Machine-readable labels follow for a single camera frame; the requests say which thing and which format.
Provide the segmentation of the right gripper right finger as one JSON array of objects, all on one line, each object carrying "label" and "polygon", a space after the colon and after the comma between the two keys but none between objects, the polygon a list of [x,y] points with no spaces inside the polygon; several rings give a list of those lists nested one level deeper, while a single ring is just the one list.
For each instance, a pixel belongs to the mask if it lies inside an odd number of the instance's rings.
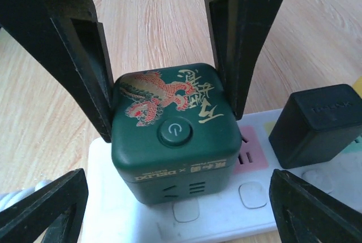
[{"label": "right gripper right finger", "polygon": [[361,213],[287,170],[275,169],[269,199],[282,242],[361,242]]}]

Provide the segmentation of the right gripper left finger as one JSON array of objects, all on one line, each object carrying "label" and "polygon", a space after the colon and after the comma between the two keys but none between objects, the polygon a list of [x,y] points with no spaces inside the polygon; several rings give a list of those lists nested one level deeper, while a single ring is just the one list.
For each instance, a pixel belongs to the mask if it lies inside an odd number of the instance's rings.
[{"label": "right gripper left finger", "polygon": [[1,242],[77,242],[87,199],[84,169],[70,171],[1,212]]}]

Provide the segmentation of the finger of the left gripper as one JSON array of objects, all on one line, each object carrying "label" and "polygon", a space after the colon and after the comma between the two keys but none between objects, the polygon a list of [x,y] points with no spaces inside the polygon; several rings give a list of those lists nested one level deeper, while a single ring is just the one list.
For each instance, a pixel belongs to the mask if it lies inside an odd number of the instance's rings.
[{"label": "finger of the left gripper", "polygon": [[111,142],[113,74],[93,0],[1,0],[1,26]]},{"label": "finger of the left gripper", "polygon": [[236,119],[283,0],[204,0],[214,64]]}]

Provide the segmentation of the white power strip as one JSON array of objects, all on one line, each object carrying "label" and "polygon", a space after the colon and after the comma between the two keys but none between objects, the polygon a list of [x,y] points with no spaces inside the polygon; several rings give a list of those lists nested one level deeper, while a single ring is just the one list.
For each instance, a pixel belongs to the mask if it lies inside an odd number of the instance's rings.
[{"label": "white power strip", "polygon": [[82,242],[222,242],[275,230],[269,185],[280,165],[268,137],[280,113],[247,114],[239,121],[244,149],[224,191],[154,206],[137,201],[111,161],[110,144],[95,139]]}]

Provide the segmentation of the black adapter plug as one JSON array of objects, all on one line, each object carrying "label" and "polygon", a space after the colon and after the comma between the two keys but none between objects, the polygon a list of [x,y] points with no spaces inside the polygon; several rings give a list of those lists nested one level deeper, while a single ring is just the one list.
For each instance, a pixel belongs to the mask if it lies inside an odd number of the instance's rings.
[{"label": "black adapter plug", "polygon": [[361,135],[361,97],[347,84],[290,94],[269,142],[284,169],[328,162]]}]

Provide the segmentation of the green dragon cube plug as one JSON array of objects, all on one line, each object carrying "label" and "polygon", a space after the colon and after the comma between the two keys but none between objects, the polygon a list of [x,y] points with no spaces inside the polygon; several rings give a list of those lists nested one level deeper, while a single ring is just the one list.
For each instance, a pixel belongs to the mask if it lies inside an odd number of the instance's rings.
[{"label": "green dragon cube plug", "polygon": [[114,89],[111,158],[139,202],[224,190],[242,136],[214,67],[127,73]]}]

